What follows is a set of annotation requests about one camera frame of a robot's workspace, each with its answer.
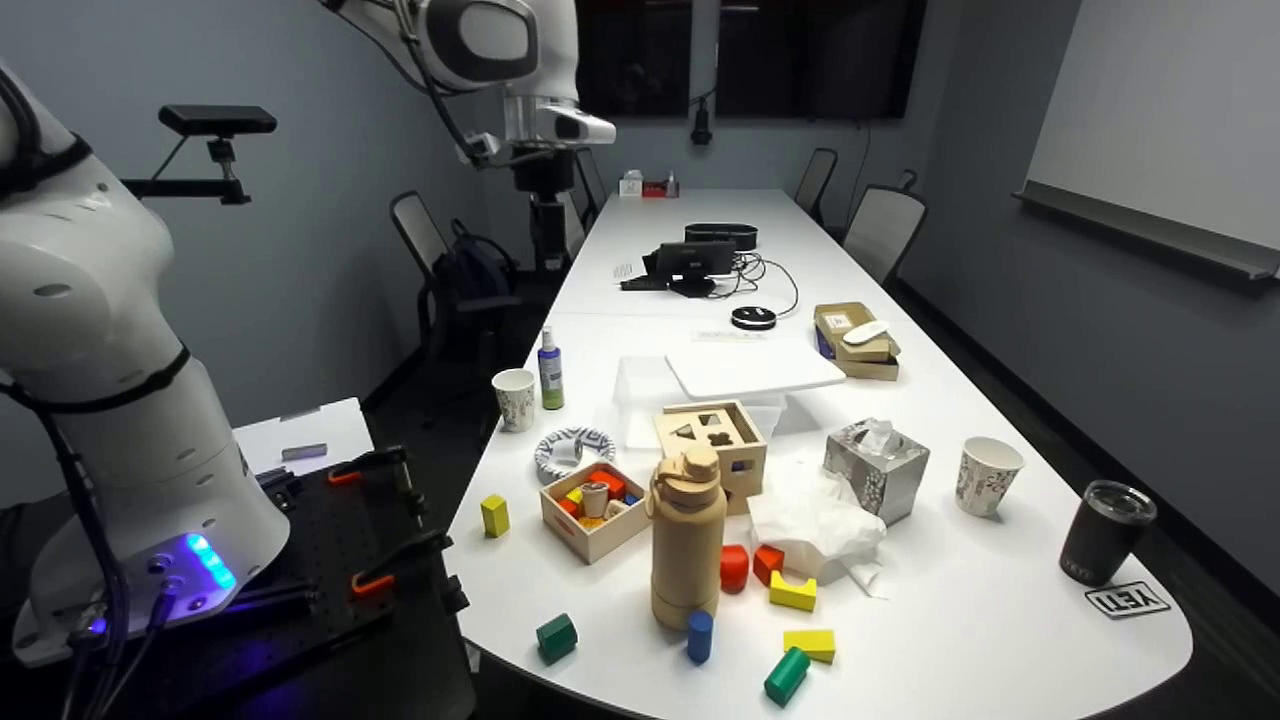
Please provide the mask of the wooden shape sorter box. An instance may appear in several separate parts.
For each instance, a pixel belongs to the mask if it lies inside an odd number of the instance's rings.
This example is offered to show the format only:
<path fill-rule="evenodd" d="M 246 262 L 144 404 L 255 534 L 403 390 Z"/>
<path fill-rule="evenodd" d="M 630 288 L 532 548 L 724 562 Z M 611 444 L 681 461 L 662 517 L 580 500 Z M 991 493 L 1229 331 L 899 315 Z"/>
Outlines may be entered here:
<path fill-rule="evenodd" d="M 667 406 L 654 416 L 654 427 L 666 456 L 695 445 L 712 447 L 728 515 L 748 512 L 748 498 L 763 491 L 768 441 L 737 400 Z"/>

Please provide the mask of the office chair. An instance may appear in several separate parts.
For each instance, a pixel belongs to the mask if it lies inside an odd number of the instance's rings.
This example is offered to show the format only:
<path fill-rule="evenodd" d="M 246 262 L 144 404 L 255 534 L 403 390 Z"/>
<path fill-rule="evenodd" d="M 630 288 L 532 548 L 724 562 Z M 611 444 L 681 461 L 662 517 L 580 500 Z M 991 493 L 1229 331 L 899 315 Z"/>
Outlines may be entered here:
<path fill-rule="evenodd" d="M 475 368 L 480 374 L 490 373 L 498 356 L 498 336 L 493 359 L 477 360 L 475 342 L 471 340 L 447 340 L 443 323 L 436 319 L 433 263 L 443 255 L 445 243 L 452 240 L 452 236 L 447 237 L 440 231 L 421 195 L 416 191 L 394 196 L 390 200 L 389 214 L 396 231 L 422 275 L 422 284 L 416 300 L 416 315 L 424 357 L 430 363 L 439 363 L 445 357 L 449 347 L 458 346 L 468 351 L 468 357 L 475 361 Z"/>
<path fill-rule="evenodd" d="M 838 152 L 828 147 L 814 149 L 794 195 L 794 201 L 818 224 L 824 224 L 822 201 L 838 164 Z"/>
<path fill-rule="evenodd" d="M 927 215 L 927 202 L 919 193 L 890 184 L 868 184 L 838 243 L 863 270 L 888 288 Z"/>
<path fill-rule="evenodd" d="M 576 261 L 589 231 L 594 227 L 608 199 L 591 149 L 577 149 L 573 160 L 577 181 L 564 204 L 566 247 L 572 263 Z"/>

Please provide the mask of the black backpack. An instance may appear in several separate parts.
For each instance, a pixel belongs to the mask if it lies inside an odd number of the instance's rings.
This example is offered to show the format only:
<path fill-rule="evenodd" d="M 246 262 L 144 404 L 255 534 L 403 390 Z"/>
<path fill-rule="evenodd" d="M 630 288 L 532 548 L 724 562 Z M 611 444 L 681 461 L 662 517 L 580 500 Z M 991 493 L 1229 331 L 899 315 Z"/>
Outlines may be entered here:
<path fill-rule="evenodd" d="M 516 264 L 460 218 L 451 220 L 451 232 L 445 251 L 431 265 L 436 319 L 447 340 L 471 340 L 475 357 L 490 360 L 507 316 L 524 304 L 516 290 Z"/>

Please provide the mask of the black desk display device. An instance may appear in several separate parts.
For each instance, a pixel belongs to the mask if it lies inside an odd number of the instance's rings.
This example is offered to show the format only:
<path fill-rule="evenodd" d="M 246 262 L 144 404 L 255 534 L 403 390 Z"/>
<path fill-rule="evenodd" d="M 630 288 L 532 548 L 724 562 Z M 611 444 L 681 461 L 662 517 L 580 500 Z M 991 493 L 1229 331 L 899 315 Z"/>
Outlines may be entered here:
<path fill-rule="evenodd" d="M 736 243 L 730 240 L 663 243 L 655 251 L 652 274 L 684 297 L 708 299 L 716 278 L 733 272 L 736 256 Z"/>

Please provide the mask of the black speaker bar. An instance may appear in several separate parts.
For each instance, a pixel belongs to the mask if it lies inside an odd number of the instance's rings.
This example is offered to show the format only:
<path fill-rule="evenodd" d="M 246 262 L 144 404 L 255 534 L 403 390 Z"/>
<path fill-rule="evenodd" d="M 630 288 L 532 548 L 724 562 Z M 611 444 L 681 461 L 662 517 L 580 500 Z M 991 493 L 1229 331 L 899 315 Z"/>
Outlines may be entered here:
<path fill-rule="evenodd" d="M 737 222 L 696 222 L 684 227 L 686 242 L 726 242 L 735 252 L 754 251 L 758 234 L 755 225 Z"/>

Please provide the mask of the purple and green spray bottle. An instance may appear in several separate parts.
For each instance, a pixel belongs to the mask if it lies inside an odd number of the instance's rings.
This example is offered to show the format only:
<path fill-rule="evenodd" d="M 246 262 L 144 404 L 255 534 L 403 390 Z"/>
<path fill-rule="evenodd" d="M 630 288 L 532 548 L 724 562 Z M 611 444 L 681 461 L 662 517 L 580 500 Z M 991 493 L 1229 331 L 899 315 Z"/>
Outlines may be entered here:
<path fill-rule="evenodd" d="M 562 352 L 549 325 L 541 328 L 538 373 L 541 386 L 541 406 L 550 411 L 562 409 L 564 406 Z"/>

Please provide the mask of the patterned paper cup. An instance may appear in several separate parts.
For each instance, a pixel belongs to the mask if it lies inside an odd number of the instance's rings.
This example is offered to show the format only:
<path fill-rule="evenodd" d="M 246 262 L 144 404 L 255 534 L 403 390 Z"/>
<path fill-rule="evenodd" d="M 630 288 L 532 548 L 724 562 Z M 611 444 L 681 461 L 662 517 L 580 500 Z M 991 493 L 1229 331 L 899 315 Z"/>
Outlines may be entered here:
<path fill-rule="evenodd" d="M 975 436 L 964 441 L 955 502 L 975 518 L 993 516 L 1018 473 L 1021 454 L 1000 439 Z"/>
<path fill-rule="evenodd" d="M 535 383 L 534 373 L 524 368 L 506 369 L 492 378 L 503 432 L 522 433 L 532 428 L 536 416 Z"/>

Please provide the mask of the clear plastic container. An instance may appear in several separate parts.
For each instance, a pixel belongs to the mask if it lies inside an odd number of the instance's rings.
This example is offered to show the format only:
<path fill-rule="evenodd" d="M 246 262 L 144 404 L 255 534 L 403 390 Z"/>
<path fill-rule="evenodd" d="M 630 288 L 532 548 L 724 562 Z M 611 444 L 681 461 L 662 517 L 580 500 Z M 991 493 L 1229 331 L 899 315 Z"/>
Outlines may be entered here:
<path fill-rule="evenodd" d="M 654 416 L 667 406 L 691 404 L 667 361 L 659 356 L 622 357 L 614 378 L 613 418 L 621 443 L 631 450 L 659 450 Z M 756 395 L 742 405 L 769 439 L 788 406 L 782 395 Z"/>

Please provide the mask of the patterned tape roll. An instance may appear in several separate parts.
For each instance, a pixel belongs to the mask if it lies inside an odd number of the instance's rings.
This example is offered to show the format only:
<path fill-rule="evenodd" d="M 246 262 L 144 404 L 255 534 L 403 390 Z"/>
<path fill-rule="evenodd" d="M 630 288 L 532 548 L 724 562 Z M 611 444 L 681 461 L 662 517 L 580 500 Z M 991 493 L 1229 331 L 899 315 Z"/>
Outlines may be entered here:
<path fill-rule="evenodd" d="M 617 448 L 595 427 L 566 427 L 553 430 L 536 446 L 534 465 L 541 486 L 549 486 L 595 462 L 614 462 Z"/>

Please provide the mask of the white container lid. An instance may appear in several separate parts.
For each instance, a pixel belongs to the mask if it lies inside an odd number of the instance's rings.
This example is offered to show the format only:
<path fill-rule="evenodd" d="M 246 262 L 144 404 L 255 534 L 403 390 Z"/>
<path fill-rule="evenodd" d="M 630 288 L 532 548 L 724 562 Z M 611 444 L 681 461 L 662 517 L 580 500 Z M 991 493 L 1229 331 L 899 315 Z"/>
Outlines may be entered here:
<path fill-rule="evenodd" d="M 837 386 L 846 375 L 800 340 L 696 341 L 664 354 L 681 389 L 695 401 L 785 395 Z"/>

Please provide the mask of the heap of wooden blocks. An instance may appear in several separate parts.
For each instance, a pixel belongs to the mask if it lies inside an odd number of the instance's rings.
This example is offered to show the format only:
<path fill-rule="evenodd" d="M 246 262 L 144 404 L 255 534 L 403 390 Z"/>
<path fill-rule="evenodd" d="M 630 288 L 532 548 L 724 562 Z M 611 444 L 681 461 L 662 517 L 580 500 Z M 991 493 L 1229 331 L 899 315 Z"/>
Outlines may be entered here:
<path fill-rule="evenodd" d="M 637 505 L 640 495 L 613 468 L 590 470 L 580 482 L 553 500 L 553 506 L 576 527 L 591 532 L 603 528 L 627 509 Z"/>

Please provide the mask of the orange and black clamp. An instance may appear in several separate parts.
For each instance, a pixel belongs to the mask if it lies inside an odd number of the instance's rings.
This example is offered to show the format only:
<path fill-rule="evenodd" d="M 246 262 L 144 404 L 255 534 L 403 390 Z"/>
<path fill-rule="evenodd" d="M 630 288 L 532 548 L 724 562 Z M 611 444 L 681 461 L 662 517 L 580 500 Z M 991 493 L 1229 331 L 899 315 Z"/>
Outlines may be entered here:
<path fill-rule="evenodd" d="M 413 489 L 408 459 L 410 454 L 402 445 L 370 450 L 357 457 L 329 468 L 326 483 L 332 487 L 353 486 L 361 483 L 366 474 L 390 469 L 393 470 L 396 487 L 401 492 L 408 493 Z"/>
<path fill-rule="evenodd" d="M 453 543 L 439 529 L 412 534 L 370 568 L 353 574 L 349 579 L 349 596 L 353 600 L 366 600 L 389 591 L 397 583 L 408 587 L 424 578 L 434 578 L 443 571 L 443 553 Z"/>

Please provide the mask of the white paper sheet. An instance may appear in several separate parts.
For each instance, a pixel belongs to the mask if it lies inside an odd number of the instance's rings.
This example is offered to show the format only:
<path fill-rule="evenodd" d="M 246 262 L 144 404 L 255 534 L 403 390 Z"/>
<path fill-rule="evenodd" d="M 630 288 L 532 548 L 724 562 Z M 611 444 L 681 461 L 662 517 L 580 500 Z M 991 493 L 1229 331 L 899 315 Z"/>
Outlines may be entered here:
<path fill-rule="evenodd" d="M 348 397 L 305 413 L 275 416 L 233 430 L 250 469 L 264 474 L 284 468 L 296 475 L 330 468 L 374 450 L 360 401 Z M 324 445 L 325 454 L 284 459 L 287 448 Z"/>

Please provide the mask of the stack of cardboard boxes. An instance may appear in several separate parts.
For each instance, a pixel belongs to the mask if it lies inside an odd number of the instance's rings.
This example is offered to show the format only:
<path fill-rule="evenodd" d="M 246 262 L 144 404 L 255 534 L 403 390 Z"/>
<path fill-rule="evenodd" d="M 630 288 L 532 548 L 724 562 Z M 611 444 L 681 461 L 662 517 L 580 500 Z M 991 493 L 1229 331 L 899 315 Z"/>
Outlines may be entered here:
<path fill-rule="evenodd" d="M 842 342 L 850 328 L 873 320 L 879 319 L 860 302 L 817 305 L 813 313 L 817 351 L 849 378 L 895 382 L 901 350 L 890 332 L 860 346 Z"/>

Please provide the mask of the wooden tray box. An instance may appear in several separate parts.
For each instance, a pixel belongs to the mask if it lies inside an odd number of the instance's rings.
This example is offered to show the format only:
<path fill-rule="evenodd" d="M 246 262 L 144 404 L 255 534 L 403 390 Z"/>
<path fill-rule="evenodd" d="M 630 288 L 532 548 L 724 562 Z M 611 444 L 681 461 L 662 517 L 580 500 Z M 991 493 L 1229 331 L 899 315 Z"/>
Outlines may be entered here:
<path fill-rule="evenodd" d="M 575 489 L 594 480 L 608 486 L 604 516 L 598 524 L 586 521 L 585 500 L 577 502 L 576 514 L 566 506 Z M 603 559 L 649 527 L 645 498 L 646 491 L 607 460 L 589 464 L 539 492 L 544 525 L 585 564 Z"/>

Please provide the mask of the tan water bottle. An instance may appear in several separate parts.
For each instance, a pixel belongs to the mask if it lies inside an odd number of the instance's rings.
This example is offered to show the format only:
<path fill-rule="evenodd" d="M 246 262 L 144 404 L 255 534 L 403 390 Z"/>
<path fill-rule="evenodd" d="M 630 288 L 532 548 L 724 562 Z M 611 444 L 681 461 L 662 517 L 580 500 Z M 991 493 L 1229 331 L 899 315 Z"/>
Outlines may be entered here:
<path fill-rule="evenodd" d="M 719 457 L 695 443 L 655 468 L 645 497 L 652 519 L 652 612 L 673 632 L 685 632 L 699 610 L 716 614 L 721 596 L 721 552 L 728 500 Z"/>

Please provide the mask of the crumpled white tissue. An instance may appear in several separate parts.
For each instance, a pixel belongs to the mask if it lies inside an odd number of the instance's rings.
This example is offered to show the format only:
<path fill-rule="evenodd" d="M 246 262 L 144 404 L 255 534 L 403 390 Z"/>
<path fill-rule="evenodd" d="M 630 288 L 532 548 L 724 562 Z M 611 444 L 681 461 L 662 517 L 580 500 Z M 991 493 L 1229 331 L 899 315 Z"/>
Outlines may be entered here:
<path fill-rule="evenodd" d="M 868 597 L 892 597 L 878 556 L 887 525 L 820 465 L 769 460 L 763 491 L 748 500 L 748 511 L 753 542 L 782 551 L 786 573 L 820 587 L 849 580 Z"/>

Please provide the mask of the silver tissue box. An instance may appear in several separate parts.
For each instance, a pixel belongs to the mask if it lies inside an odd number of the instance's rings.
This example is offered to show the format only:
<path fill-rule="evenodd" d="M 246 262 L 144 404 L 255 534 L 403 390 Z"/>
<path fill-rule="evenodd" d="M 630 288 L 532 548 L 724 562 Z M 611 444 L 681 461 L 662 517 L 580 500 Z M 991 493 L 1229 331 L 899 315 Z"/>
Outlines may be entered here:
<path fill-rule="evenodd" d="M 828 433 L 823 469 L 887 527 L 914 509 L 931 451 L 892 421 L 868 418 Z"/>

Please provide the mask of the green hexagonal block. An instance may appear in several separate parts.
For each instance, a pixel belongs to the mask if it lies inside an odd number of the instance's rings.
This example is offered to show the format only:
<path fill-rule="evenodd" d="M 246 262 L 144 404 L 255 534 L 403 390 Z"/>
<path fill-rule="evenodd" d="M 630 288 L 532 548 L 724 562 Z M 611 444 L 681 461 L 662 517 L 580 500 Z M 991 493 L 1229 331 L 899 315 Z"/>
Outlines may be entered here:
<path fill-rule="evenodd" d="M 554 665 L 573 652 L 579 644 L 579 630 L 567 612 L 561 612 L 543 623 L 536 630 L 539 659 Z"/>

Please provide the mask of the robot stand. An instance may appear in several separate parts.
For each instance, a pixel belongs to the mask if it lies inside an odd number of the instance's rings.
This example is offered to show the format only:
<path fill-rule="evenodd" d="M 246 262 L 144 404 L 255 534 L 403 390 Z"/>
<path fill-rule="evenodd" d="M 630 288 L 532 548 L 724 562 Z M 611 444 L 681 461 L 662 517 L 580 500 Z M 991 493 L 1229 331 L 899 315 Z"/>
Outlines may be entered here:
<path fill-rule="evenodd" d="M 413 482 L 393 470 L 332 487 L 328 470 L 280 477 L 268 493 L 293 532 L 264 577 L 214 618 L 170 620 L 129 652 L 105 720 L 474 720 L 477 705 L 457 621 L 460 579 L 366 600 L 349 579 L 429 521 Z"/>

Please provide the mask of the yellow arch block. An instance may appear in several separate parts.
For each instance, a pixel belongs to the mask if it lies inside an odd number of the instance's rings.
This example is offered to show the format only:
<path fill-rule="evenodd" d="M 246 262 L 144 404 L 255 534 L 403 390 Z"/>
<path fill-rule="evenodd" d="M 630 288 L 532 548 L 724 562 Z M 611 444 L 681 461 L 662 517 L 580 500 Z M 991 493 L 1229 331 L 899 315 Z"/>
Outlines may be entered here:
<path fill-rule="evenodd" d="M 814 612 L 817 609 L 818 582 L 808 578 L 800 583 L 791 583 L 783 573 L 771 571 L 768 580 L 769 602 L 786 609 L 795 609 L 801 612 Z"/>

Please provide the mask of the yellow flat block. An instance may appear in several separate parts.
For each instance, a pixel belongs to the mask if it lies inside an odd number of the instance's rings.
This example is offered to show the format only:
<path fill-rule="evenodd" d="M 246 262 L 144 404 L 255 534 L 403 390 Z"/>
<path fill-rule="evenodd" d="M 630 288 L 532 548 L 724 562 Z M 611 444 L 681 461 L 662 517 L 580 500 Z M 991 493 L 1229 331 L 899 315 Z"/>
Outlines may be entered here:
<path fill-rule="evenodd" d="M 837 655 L 837 641 L 833 629 L 787 630 L 782 634 L 782 650 L 804 652 L 813 662 L 831 665 Z"/>

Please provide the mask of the green cylinder block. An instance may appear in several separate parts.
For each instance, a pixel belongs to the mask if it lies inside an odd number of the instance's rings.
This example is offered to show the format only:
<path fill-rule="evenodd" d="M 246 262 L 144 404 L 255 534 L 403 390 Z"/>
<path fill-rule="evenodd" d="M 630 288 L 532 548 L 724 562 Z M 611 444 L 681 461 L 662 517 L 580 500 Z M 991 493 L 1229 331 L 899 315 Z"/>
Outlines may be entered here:
<path fill-rule="evenodd" d="M 763 682 L 765 697 L 785 708 L 806 679 L 812 659 L 797 646 L 790 646 Z"/>

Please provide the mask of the whiteboard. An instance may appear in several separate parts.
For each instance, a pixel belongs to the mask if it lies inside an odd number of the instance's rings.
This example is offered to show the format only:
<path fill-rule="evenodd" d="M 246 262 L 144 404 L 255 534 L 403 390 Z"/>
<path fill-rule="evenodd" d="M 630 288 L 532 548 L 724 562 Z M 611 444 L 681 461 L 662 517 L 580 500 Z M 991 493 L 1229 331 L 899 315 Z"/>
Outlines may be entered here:
<path fill-rule="evenodd" d="M 1280 282 L 1280 0 L 1082 0 L 1019 196 Z"/>

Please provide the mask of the black tumbler with lid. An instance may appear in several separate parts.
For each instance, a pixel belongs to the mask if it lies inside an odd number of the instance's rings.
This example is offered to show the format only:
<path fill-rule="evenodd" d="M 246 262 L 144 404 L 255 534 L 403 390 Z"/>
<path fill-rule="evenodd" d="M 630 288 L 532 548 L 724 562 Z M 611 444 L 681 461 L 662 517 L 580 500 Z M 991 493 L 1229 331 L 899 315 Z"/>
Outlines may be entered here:
<path fill-rule="evenodd" d="M 1144 492 L 1115 480 L 1091 482 L 1064 541 L 1060 569 L 1083 585 L 1107 585 L 1157 515 Z"/>

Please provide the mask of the black and white sticker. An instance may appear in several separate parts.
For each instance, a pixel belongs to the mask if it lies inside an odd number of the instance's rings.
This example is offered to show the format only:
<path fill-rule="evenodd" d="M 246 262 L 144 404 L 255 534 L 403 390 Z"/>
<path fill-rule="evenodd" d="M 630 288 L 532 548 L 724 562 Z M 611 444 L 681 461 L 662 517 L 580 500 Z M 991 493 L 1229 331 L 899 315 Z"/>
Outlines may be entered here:
<path fill-rule="evenodd" d="M 1129 582 L 1087 591 L 1084 598 L 1093 609 L 1112 620 L 1167 612 L 1172 607 L 1147 582 Z"/>

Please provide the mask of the wall screen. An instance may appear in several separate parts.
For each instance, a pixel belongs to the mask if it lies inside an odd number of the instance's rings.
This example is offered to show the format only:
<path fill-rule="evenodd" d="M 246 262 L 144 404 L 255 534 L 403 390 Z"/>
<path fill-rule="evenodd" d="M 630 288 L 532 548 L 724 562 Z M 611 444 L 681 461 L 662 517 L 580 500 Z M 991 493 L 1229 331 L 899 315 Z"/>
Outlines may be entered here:
<path fill-rule="evenodd" d="M 676 118 L 691 86 L 692 13 L 718 6 L 721 117 L 897 120 L 928 0 L 576 0 L 579 96 L 614 118 Z"/>

